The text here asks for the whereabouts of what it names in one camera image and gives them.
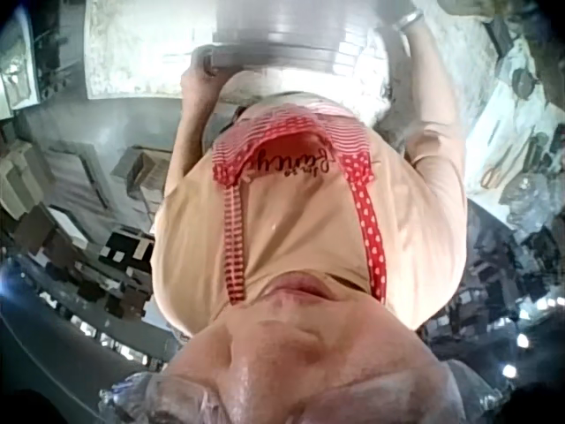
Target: woman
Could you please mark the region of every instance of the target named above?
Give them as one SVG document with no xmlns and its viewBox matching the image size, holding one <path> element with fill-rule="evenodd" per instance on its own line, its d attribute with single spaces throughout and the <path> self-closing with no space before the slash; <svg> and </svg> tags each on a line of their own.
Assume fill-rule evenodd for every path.
<svg viewBox="0 0 565 424">
<path fill-rule="evenodd" d="M 194 60 L 183 75 L 152 263 L 160 309 L 192 339 L 161 375 L 121 386 L 122 414 L 436 422 L 460 411 L 451 373 L 413 330 L 463 272 L 464 141 L 432 34 L 410 3 L 395 5 L 420 119 L 408 160 L 310 95 L 252 106 L 202 155 L 234 71 L 211 76 Z"/>
</svg>

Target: apron strap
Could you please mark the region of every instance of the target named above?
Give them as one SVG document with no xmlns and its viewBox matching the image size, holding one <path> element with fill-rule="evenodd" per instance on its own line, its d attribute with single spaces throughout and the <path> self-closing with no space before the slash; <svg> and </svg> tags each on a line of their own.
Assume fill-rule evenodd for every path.
<svg viewBox="0 0 565 424">
<path fill-rule="evenodd" d="M 367 186 L 374 181 L 365 127 L 357 120 L 315 115 L 283 105 L 254 119 L 236 123 L 213 148 L 214 180 L 224 187 L 224 273 L 230 304 L 245 300 L 244 228 L 240 177 L 245 163 L 270 140 L 314 133 L 334 156 L 347 180 L 358 214 L 372 295 L 386 299 L 387 270 L 382 237 Z"/>
</svg>

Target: watch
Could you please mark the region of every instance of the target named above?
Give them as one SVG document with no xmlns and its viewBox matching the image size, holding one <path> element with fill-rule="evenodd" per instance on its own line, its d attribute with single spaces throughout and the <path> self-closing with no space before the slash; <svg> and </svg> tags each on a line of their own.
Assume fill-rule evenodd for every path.
<svg viewBox="0 0 565 424">
<path fill-rule="evenodd" d="M 424 13 L 421 9 L 416 9 L 412 13 L 404 16 L 398 22 L 393 25 L 393 28 L 397 31 L 404 31 L 407 27 L 412 25 L 414 22 L 417 22 L 424 18 Z"/>
</svg>

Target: sleeve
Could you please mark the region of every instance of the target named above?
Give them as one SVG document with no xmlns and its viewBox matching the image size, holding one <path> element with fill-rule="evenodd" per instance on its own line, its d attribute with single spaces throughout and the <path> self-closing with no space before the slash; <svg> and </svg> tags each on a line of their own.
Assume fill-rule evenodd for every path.
<svg viewBox="0 0 565 424">
<path fill-rule="evenodd" d="M 165 197 L 154 220 L 151 267 L 155 302 L 167 322 L 188 335 L 204 328 L 208 318 L 208 297 L 201 297 L 204 289 L 199 278 L 203 269 L 199 265 L 206 263 L 206 249 L 200 248 L 200 241 L 208 231 L 199 229 L 206 228 L 202 193 L 211 183 L 203 174 L 211 172 L 210 163 L 205 156 L 184 176 Z M 191 304 L 187 297 L 201 301 L 192 300 L 194 305 L 187 307 Z"/>
<path fill-rule="evenodd" d="M 408 159 L 433 196 L 434 213 L 440 214 L 441 229 L 447 232 L 451 250 L 445 281 L 430 283 L 425 299 L 418 300 L 419 318 L 424 322 L 453 297 L 466 263 L 467 197 L 464 189 L 465 145 L 462 132 L 454 126 L 427 124 L 406 144 Z"/>
</svg>

